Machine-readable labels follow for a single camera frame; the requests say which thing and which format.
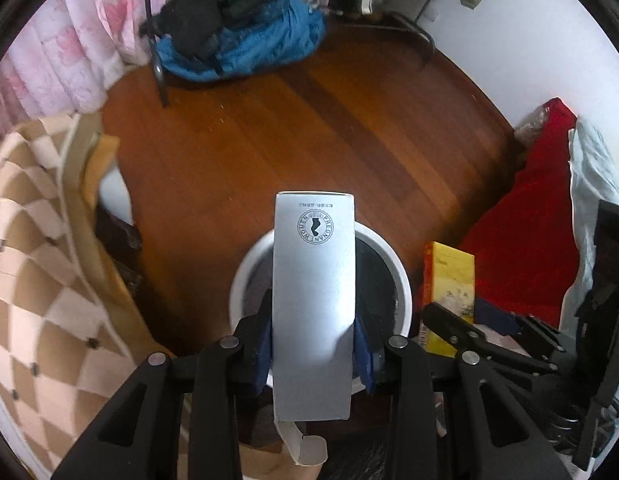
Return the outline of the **yellow cigarette carton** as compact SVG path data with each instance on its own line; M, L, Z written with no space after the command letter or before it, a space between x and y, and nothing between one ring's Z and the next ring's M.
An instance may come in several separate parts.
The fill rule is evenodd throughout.
M425 248L422 307L436 302L473 323L475 299L474 255L432 242Z

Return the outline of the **grey long cardboard box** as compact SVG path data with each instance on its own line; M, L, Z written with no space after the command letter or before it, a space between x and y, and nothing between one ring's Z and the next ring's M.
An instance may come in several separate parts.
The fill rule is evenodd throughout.
M334 192L280 192L272 305L274 422L296 465L327 459L302 422L351 411L356 299L355 203Z

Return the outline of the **blue sleeping bag pile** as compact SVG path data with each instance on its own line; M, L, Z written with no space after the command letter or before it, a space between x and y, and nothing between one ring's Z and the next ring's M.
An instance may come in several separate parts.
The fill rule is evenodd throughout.
M323 12L306 1L274 0L259 7L253 24L224 28L218 50L205 61L178 53L170 37L161 39L157 50L163 67L173 75L211 82L300 62L316 51L326 30Z

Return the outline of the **white round trash bin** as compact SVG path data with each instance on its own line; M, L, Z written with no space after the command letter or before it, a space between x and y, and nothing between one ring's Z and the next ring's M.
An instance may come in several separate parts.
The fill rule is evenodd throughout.
M388 335L409 335L413 294L405 266L389 243L373 229L357 222L357 301L378 318ZM241 318L259 311L272 287L274 233L264 234L247 252L232 281L228 315L234 330Z

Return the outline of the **checkered brown pink bedspread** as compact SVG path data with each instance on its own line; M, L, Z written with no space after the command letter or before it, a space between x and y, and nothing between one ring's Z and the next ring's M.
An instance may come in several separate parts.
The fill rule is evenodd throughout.
M96 114L33 120L0 144L0 433L30 479L157 349L95 233L118 147Z

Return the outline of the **black metal rack stand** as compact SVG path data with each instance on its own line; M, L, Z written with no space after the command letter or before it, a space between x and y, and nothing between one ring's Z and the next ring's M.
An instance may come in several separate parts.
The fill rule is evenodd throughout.
M151 0L144 0L144 3L145 3L146 18L147 18L147 39L148 39L149 50L150 50L152 73L153 73L154 80L156 81L157 92L158 92L160 103L163 108L166 108L168 107L168 104L170 104L170 102L168 102L168 85L166 84L163 65L161 63L160 56L158 55L158 51L157 51L157 41L156 41L157 37L151 25L151 16L152 16Z

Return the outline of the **pink floral curtain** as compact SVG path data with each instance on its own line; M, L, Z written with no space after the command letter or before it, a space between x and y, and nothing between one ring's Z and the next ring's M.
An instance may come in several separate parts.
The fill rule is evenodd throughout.
M46 0L0 61L0 141L29 119L99 110L128 67L148 63L138 29L166 1Z

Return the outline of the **white pillow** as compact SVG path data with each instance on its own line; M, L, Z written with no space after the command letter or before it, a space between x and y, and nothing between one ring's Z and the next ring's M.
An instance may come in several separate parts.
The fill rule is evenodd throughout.
M579 270L563 297L559 329L574 336L579 322L577 311L593 286L599 202L619 205L619 175L603 135L587 119L576 121L567 134L567 147L572 230L579 253Z

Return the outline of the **black clothes pile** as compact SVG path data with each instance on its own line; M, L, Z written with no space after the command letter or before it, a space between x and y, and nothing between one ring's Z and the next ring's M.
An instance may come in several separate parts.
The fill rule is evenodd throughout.
M168 38L185 58L204 61L218 52L223 32L264 24L282 0L168 0L140 27L142 37Z

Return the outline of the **red blanket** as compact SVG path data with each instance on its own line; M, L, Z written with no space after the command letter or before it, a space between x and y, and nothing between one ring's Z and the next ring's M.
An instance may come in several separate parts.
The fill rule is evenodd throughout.
M556 327L579 270L569 167L576 116L558 98L545 107L548 118L512 188L469 230L460 249L474 255L477 298Z

